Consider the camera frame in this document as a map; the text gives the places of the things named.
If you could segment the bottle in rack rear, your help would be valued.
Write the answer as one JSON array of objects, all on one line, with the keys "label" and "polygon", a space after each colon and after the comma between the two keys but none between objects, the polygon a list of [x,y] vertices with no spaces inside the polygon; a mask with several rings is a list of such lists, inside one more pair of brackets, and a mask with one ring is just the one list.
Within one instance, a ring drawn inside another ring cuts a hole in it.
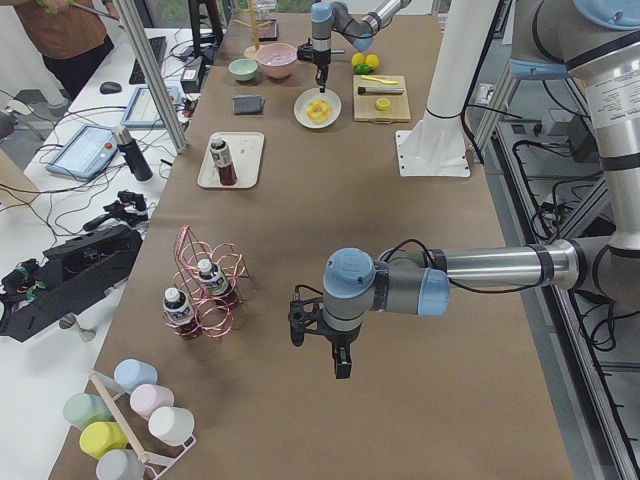
[{"label": "bottle in rack rear", "polygon": [[220,267],[208,258],[197,263],[198,277],[208,296],[223,298],[231,291],[231,284]]}]

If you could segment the wooden cutting board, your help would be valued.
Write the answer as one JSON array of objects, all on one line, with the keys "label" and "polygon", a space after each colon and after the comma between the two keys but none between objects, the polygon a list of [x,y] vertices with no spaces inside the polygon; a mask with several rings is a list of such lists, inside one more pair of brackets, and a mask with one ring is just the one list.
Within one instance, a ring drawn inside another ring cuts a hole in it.
[{"label": "wooden cutting board", "polygon": [[355,75],[353,119],[371,123],[409,122],[411,113],[405,78],[394,75]]}]

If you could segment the bottle in rack front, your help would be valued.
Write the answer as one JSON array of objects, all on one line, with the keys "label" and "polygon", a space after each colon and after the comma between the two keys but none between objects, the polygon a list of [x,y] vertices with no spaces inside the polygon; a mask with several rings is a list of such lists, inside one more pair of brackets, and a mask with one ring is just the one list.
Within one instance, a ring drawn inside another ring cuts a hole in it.
[{"label": "bottle in rack front", "polygon": [[164,292],[163,308],[167,324],[184,339],[195,338],[199,334],[196,312],[188,296],[175,287]]}]

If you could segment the grey folded cloth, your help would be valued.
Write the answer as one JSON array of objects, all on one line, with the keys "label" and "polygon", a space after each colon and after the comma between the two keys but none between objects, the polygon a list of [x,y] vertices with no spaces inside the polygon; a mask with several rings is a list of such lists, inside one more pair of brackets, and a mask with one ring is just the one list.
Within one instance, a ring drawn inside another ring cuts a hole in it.
[{"label": "grey folded cloth", "polygon": [[260,95],[238,95],[232,103],[235,115],[254,115],[263,112],[265,99]]}]

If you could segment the grey cup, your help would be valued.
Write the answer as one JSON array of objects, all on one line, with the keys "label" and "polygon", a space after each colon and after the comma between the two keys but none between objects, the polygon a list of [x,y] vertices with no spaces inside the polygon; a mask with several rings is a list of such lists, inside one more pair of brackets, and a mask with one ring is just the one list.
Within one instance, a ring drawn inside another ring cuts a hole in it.
[{"label": "grey cup", "polygon": [[133,450],[115,449],[105,453],[96,466],[99,480],[140,480],[145,466]]}]

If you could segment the pink bowl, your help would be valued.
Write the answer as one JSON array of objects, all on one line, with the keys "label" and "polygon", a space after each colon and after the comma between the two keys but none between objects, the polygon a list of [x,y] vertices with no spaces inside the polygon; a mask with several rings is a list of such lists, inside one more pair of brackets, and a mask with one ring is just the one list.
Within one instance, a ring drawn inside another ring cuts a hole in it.
[{"label": "pink bowl", "polygon": [[297,48],[286,43],[263,45],[257,51],[256,61],[267,77],[284,79],[296,69]]}]

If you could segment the white cup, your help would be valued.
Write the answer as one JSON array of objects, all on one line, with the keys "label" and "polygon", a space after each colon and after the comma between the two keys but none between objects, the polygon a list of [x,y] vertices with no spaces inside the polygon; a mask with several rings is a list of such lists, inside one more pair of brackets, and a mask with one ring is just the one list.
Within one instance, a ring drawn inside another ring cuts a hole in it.
[{"label": "white cup", "polygon": [[169,446],[183,445],[192,436],[194,428],[194,415],[181,407],[160,407],[148,420],[151,435]]}]

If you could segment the wooden mug tree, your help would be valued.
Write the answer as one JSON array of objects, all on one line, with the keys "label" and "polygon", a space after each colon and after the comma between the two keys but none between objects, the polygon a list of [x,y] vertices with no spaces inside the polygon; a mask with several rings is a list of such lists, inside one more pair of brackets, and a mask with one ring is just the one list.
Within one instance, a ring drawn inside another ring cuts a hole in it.
[{"label": "wooden mug tree", "polygon": [[240,10],[240,17],[234,22],[247,27],[251,33],[251,43],[244,50],[246,58],[255,60],[261,48],[261,42],[277,36],[275,18],[277,8],[276,1],[246,1],[246,5]]}]

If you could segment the white plate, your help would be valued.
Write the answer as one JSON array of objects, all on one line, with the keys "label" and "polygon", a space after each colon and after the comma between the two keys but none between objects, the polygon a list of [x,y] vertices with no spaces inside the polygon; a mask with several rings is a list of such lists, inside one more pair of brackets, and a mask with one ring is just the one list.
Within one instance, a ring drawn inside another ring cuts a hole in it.
[{"label": "white plate", "polygon": [[332,90],[312,88],[295,101],[294,116],[304,127],[321,129],[334,123],[341,113],[342,103]]}]

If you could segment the green lime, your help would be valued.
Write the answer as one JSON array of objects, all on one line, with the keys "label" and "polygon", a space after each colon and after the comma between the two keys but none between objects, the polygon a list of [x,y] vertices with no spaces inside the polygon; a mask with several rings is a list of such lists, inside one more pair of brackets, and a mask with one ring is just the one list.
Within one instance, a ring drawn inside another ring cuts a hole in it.
[{"label": "green lime", "polygon": [[357,75],[367,75],[371,72],[371,69],[367,64],[360,64],[355,67],[354,72]]}]

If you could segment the green bowl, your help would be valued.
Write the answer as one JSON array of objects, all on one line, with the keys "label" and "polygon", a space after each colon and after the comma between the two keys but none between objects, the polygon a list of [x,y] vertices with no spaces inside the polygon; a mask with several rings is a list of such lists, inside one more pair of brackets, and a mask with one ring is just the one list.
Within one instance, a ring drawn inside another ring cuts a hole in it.
[{"label": "green bowl", "polygon": [[228,71],[234,80],[248,82],[258,74],[258,63],[250,58],[239,58],[228,65]]}]

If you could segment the pink cup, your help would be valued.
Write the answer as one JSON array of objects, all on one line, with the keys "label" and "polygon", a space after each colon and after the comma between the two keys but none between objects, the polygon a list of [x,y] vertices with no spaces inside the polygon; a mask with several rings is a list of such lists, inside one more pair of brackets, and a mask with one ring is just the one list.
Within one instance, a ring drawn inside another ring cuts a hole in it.
[{"label": "pink cup", "polygon": [[169,388],[156,384],[142,384],[131,393],[129,405],[135,413],[148,420],[157,409],[172,407],[174,402],[174,394]]}]

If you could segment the half lemon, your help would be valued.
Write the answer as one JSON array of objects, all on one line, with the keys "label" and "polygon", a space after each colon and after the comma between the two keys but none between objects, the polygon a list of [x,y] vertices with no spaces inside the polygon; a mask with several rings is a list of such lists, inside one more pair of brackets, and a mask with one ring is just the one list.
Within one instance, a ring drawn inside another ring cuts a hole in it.
[{"label": "half lemon", "polygon": [[391,101],[388,98],[378,98],[375,102],[375,108],[378,111],[386,111],[390,109]]}]

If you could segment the bottle in rack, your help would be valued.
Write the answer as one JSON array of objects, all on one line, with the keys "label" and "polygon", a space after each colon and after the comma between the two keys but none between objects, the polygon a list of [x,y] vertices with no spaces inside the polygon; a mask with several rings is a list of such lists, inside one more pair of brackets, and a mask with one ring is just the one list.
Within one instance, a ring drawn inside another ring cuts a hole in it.
[{"label": "bottle in rack", "polygon": [[188,296],[175,287],[164,292],[163,308],[167,324],[184,339],[195,338],[199,334],[196,312]]},{"label": "bottle in rack", "polygon": [[208,296],[223,298],[231,291],[231,284],[220,267],[208,258],[197,263],[198,277]]}]

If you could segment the yellow donut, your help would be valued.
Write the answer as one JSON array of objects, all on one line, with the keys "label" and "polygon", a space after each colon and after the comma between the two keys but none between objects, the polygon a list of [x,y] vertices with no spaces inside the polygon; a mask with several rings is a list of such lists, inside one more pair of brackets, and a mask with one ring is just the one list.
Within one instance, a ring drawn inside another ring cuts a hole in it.
[{"label": "yellow donut", "polygon": [[306,115],[313,123],[322,123],[332,114],[331,105],[325,100],[314,100],[310,102],[306,109]]}]

